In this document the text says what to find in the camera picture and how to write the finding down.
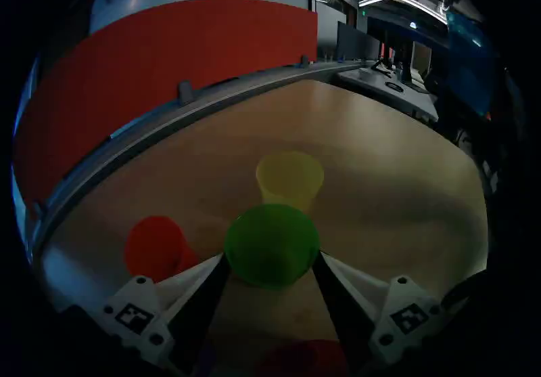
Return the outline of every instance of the wooden table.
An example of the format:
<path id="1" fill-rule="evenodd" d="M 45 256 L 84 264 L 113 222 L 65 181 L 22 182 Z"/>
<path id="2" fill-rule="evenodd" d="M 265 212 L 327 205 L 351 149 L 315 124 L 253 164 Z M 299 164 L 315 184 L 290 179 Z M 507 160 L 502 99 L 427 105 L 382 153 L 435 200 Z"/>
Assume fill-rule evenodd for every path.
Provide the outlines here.
<path id="1" fill-rule="evenodd" d="M 279 150 L 307 152 L 324 166 L 311 216 L 337 259 L 383 280 L 407 273 L 438 297 L 484 268 L 486 212 L 470 158 L 396 110 L 299 81 L 171 135 L 86 195 L 43 253 L 53 300 L 100 307 L 130 278 L 124 241 L 148 215 L 173 218 L 201 258 L 220 252 L 231 221 L 260 202 L 258 161 Z M 238 362 L 264 350 L 269 336 L 271 346 L 336 339 L 311 272 L 280 292 L 232 277 L 211 331 L 226 342 L 221 354 Z"/>

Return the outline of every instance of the red cup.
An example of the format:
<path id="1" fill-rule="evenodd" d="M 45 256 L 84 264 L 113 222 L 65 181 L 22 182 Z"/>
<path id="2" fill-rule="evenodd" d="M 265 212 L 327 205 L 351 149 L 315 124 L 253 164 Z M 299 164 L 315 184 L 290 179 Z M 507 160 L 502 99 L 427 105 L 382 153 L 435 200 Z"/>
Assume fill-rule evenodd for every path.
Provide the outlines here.
<path id="1" fill-rule="evenodd" d="M 256 367 L 257 377 L 346 377 L 348 365 L 338 342 L 307 340 L 279 347 Z"/>
<path id="2" fill-rule="evenodd" d="M 162 216 L 144 218 L 131 229 L 124 246 L 124 261 L 131 275 L 144 275 L 154 282 L 199 263 L 182 229 Z"/>

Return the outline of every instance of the screw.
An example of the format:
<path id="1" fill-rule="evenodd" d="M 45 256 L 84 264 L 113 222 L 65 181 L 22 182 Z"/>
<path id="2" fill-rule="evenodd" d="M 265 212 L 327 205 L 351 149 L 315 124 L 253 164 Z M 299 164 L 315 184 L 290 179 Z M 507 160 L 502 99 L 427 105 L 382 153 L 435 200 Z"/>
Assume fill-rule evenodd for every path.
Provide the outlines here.
<path id="1" fill-rule="evenodd" d="M 391 343 L 393 343 L 393 340 L 393 335 L 386 333 L 379 338 L 379 344 L 382 346 L 389 346 Z"/>
<path id="2" fill-rule="evenodd" d="M 160 346 L 164 342 L 163 336 L 157 333 L 153 333 L 152 335 L 150 335 L 148 340 L 150 340 L 150 343 L 156 346 Z"/>

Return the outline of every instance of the computer monitor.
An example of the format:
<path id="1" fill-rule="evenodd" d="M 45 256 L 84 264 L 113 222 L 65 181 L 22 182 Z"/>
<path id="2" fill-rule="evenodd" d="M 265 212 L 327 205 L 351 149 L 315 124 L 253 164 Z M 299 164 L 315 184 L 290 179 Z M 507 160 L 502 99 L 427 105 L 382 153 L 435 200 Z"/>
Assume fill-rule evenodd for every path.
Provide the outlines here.
<path id="1" fill-rule="evenodd" d="M 379 41 L 353 26 L 338 22 L 336 56 L 343 60 L 377 60 Z"/>

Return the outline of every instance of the desk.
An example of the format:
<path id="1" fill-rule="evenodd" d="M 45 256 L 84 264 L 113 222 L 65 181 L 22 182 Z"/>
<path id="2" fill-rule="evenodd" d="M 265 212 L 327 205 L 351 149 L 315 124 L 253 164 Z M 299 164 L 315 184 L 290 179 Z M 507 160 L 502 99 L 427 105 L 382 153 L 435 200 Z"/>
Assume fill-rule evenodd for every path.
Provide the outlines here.
<path id="1" fill-rule="evenodd" d="M 55 304 L 100 308 L 129 280 L 124 242 L 149 215 L 174 219 L 201 258 L 220 252 L 231 221 L 260 202 L 258 161 L 279 150 L 322 163 L 311 216 L 337 259 L 383 280 L 407 273 L 437 297 L 484 267 L 486 211 L 470 158 L 396 110 L 305 80 L 193 123 L 89 192 L 41 257 Z M 336 339 L 311 272 L 279 292 L 233 276 L 210 333 L 238 363 L 287 339 Z"/>
<path id="2" fill-rule="evenodd" d="M 370 68 L 359 68 L 358 70 L 339 72 L 339 79 L 369 91 L 374 91 L 379 95 L 389 99 L 398 109 L 407 113 L 419 115 L 428 121 L 438 121 L 438 113 L 434 108 L 436 97 L 434 95 L 420 93 L 402 84 L 394 72 L 391 72 L 392 78 L 371 70 Z M 395 83 L 404 92 L 398 92 L 385 85 L 386 82 Z"/>

